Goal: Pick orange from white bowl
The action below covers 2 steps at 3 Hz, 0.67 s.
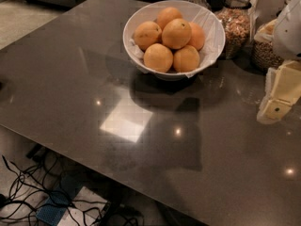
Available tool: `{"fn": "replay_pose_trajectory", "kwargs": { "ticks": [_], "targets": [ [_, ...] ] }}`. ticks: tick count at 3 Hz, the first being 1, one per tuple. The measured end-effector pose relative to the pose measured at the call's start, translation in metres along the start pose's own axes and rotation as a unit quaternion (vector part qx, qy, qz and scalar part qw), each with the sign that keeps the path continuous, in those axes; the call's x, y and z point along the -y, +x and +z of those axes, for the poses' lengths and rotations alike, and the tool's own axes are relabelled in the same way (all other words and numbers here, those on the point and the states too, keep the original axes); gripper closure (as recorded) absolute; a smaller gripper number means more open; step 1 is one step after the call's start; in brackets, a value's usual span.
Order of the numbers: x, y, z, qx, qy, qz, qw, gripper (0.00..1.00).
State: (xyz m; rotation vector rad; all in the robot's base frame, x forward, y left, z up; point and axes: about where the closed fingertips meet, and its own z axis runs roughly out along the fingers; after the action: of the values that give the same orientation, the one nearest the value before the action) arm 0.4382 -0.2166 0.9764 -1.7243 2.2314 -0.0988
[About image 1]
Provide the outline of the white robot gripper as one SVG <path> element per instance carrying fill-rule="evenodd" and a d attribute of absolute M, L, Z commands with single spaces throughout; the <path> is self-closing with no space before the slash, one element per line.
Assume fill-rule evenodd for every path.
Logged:
<path fill-rule="evenodd" d="M 269 68 L 265 77 L 265 96 L 257 121 L 273 124 L 281 121 L 301 98 L 301 0 L 292 0 L 279 13 L 273 32 L 273 51 L 285 60 L 278 68 Z"/>

